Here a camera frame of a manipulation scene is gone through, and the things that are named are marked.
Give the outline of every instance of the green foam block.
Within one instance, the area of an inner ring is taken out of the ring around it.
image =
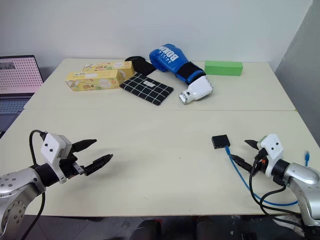
[[[240,76],[244,66],[238,61],[205,61],[207,75]]]

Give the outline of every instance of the table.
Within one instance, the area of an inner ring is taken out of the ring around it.
[[[32,164],[28,137],[33,129],[63,134],[70,141],[96,138],[77,154],[87,165],[105,154],[112,160],[96,173],[77,176],[46,191],[44,215],[164,216],[261,214],[233,169],[224,149],[211,136],[227,134],[231,153],[253,162],[256,150],[244,140],[277,133],[284,159],[320,169],[320,149],[296,111],[195,111],[115,109],[26,109],[0,139],[1,173]],[[41,163],[39,137],[34,137]],[[248,173],[240,169],[246,179]],[[278,189],[272,179],[254,177],[258,195]],[[36,214],[41,198],[27,209]],[[270,197],[287,203],[289,191]]]
[[[294,105],[265,62],[244,63],[241,76],[208,75],[213,93],[199,101],[183,105],[179,93],[187,85],[170,72],[154,71],[148,77],[174,88],[160,106],[136,97],[122,89],[73,92],[65,83],[70,72],[81,72],[85,64],[115,61],[110,59],[67,58],[45,81],[26,104],[26,109],[117,109],[144,110],[274,110],[292,111]],[[204,62],[195,62],[204,69]]]

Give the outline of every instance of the black grid pattern cloth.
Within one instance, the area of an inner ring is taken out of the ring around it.
[[[121,83],[120,87],[157,106],[174,90],[173,87],[164,85],[141,73],[137,73]]]

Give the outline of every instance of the laptop screen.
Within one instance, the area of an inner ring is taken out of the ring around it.
[[[0,95],[35,93],[42,84],[35,56],[0,57]]]

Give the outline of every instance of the yellow box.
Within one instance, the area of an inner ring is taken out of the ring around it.
[[[70,72],[65,81],[73,91],[118,89],[124,82],[118,70]]]
[[[83,68],[84,72],[114,70],[117,69],[123,76],[124,80],[128,80],[135,75],[134,67],[131,61],[111,61],[97,64],[86,64]]]

